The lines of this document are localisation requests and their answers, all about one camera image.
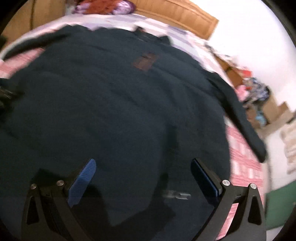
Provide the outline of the blue plaid clothes pile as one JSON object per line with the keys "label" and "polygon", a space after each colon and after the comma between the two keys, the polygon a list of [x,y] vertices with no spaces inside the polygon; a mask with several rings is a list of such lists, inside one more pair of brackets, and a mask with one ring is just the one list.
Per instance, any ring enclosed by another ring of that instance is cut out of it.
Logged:
{"label": "blue plaid clothes pile", "polygon": [[248,91],[248,96],[243,100],[243,104],[258,104],[263,105],[268,101],[271,90],[267,85],[255,77],[244,78],[243,85]]}

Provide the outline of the green board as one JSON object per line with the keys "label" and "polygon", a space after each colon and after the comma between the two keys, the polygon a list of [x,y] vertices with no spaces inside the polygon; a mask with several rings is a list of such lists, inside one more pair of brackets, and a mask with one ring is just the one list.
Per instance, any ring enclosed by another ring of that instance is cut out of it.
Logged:
{"label": "green board", "polygon": [[278,228],[286,223],[294,209],[295,199],[295,181],[266,194],[265,222],[267,230]]}

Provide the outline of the cardboard box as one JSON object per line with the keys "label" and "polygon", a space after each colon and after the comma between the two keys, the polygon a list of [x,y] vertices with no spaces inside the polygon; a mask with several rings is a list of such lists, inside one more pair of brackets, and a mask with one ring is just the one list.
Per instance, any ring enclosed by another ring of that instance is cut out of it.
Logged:
{"label": "cardboard box", "polygon": [[276,102],[273,93],[271,93],[269,98],[263,103],[261,110],[266,120],[266,125],[270,125],[279,120],[284,114],[287,114],[288,120],[294,116],[294,113],[290,110],[285,101],[282,104]]}

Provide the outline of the purple pink checkered bedsheet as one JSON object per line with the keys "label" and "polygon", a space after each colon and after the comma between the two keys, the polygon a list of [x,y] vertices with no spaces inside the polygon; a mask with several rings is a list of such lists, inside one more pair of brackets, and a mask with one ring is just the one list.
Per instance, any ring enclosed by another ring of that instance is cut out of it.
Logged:
{"label": "purple pink checkered bedsheet", "polygon": [[39,26],[22,35],[19,39],[15,40],[1,51],[1,78],[9,79],[16,71],[27,66],[41,53],[40,49],[30,50],[4,61],[3,57],[9,50],[25,40],[34,39],[43,34],[55,32],[66,25],[81,25],[90,30],[96,30],[97,28],[103,27],[124,29],[128,31],[135,30],[136,27],[142,27],[146,32],[154,36],[160,37],[166,35],[170,38],[173,47],[188,53],[197,60],[203,68],[210,72],[218,73],[224,81],[231,86],[233,85],[213,54],[205,47],[206,40],[197,37],[190,31],[182,30],[137,14],[115,16],[74,14],[63,16],[57,20]]}

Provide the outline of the wooden wardrobe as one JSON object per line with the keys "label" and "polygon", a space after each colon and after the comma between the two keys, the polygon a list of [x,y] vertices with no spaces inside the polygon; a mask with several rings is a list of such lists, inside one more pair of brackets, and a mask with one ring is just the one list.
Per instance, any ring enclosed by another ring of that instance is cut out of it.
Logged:
{"label": "wooden wardrobe", "polygon": [[1,27],[1,36],[8,45],[25,33],[65,15],[66,1],[27,1]]}

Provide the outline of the rust orange garment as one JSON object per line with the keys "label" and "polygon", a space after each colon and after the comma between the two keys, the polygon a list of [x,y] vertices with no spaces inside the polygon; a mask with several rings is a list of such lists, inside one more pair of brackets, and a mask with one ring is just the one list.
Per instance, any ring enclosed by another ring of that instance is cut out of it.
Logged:
{"label": "rust orange garment", "polygon": [[121,0],[88,0],[77,5],[79,10],[85,10],[85,14],[108,15],[120,3]]}

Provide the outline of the wooden headboard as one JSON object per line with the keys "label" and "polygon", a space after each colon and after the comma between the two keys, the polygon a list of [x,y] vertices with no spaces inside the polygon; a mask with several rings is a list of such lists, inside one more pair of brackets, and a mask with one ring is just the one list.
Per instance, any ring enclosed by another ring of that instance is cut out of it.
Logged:
{"label": "wooden headboard", "polygon": [[208,40],[219,20],[191,1],[180,0],[132,0],[136,13],[148,18],[188,30]]}

